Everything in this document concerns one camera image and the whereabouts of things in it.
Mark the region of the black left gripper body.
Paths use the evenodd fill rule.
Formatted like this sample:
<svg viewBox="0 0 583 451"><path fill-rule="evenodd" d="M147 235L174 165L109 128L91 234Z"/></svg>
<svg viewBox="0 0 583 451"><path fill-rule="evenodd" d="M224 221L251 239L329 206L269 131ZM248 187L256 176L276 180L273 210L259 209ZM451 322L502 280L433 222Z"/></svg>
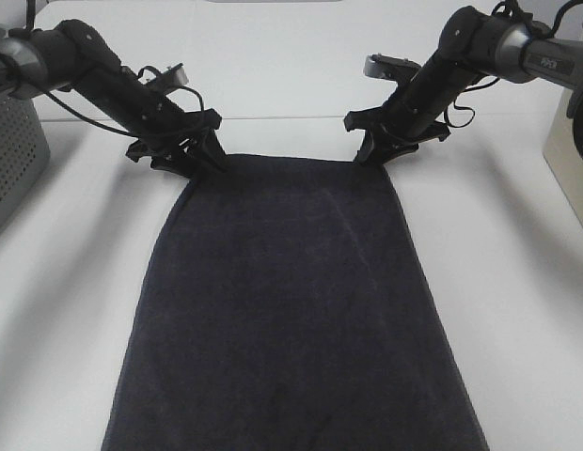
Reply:
<svg viewBox="0 0 583 451"><path fill-rule="evenodd" d="M222 117L212 108L196 112L183 112L179 116L181 125L168 132L152 133L149 137L138 138L129 145L125 155L137 163L140 159L166 154L183 154L199 160L197 148L201 137L208 131L216 131L220 128Z"/></svg>

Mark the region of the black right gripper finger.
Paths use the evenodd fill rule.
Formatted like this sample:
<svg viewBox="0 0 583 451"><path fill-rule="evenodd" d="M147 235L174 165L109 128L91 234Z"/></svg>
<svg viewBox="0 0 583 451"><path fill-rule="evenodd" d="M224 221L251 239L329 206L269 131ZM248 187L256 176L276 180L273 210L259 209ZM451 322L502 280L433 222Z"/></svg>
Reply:
<svg viewBox="0 0 583 451"><path fill-rule="evenodd" d="M360 148L354 157L354 162L359 164L379 163L379 147L373 132L365 131Z"/></svg>
<svg viewBox="0 0 583 451"><path fill-rule="evenodd" d="M414 153L418 150L418 143L387 142L379 146L379 164L389 163L401 156Z"/></svg>

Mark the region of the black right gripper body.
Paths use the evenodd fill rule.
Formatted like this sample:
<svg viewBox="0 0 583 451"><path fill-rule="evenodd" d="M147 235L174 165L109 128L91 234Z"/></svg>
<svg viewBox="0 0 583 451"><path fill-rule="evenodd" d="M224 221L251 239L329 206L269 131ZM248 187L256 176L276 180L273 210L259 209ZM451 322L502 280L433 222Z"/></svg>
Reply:
<svg viewBox="0 0 583 451"><path fill-rule="evenodd" d="M384 105L360 111L350 111L343 119L347 132L363 130L373 132L378 147L387 142L423 143L449 136L449 127L430 115Z"/></svg>

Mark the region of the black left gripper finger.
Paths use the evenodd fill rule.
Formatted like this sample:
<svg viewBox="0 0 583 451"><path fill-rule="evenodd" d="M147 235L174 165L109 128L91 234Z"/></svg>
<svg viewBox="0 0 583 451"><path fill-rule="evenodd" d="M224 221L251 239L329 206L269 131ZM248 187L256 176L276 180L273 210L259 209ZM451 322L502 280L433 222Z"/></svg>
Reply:
<svg viewBox="0 0 583 451"><path fill-rule="evenodd" d="M201 166L202 163L199 160L186 153L154 156L150 162L151 169L166 171L185 179L192 179L197 171L201 169Z"/></svg>
<svg viewBox="0 0 583 451"><path fill-rule="evenodd" d="M208 131L201 137L197 157L221 172L228 169L227 154L218 141L215 131Z"/></svg>

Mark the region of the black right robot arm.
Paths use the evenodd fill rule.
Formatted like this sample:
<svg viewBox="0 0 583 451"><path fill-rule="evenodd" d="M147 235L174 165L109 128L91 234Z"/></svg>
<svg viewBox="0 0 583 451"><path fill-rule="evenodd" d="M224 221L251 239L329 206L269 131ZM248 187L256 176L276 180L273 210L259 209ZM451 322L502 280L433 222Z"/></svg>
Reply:
<svg viewBox="0 0 583 451"><path fill-rule="evenodd" d="M381 106L344 118L347 131L365 133L355 161L383 164L423 142L445 140L454 127L448 109L459 95L482 89L486 76L514 84L540 78L571 90L566 116L583 160L583 42L556 37L563 16L575 5L562 6L551 26L533 20L515 1L499 2L491 14L467 6L449 18L424 65L368 56L365 74L397 87Z"/></svg>

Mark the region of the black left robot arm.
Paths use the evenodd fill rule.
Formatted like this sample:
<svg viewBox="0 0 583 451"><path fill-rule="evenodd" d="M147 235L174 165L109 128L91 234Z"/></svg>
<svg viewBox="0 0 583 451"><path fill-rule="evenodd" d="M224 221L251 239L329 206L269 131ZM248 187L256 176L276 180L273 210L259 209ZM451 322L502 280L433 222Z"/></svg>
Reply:
<svg viewBox="0 0 583 451"><path fill-rule="evenodd" d="M31 100L75 91L118 124L117 134L134 139L130 160L148 157L153 169L191 178L206 164L225 170L227 155L215 133L222 121L215 110L186 112L168 97L187 83L182 64L131 70L80 20L52 30L15 28L0 38L0 94Z"/></svg>

